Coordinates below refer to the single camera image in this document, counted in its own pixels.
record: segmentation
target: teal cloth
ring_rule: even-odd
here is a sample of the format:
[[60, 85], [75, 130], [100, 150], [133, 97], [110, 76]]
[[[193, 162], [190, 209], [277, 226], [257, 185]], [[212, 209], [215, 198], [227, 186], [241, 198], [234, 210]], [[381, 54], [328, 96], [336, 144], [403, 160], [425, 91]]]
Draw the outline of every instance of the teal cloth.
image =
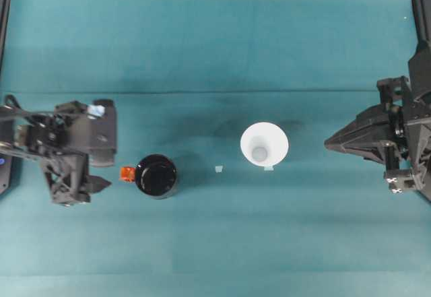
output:
[[[0, 296], [426, 296], [429, 203], [323, 147], [415, 45], [410, 0], [12, 0], [2, 94], [112, 98], [119, 152], [91, 169], [113, 185], [69, 209], [15, 165]], [[290, 140], [273, 172], [240, 151], [257, 121]], [[163, 201], [118, 180], [155, 152], [180, 177]]]

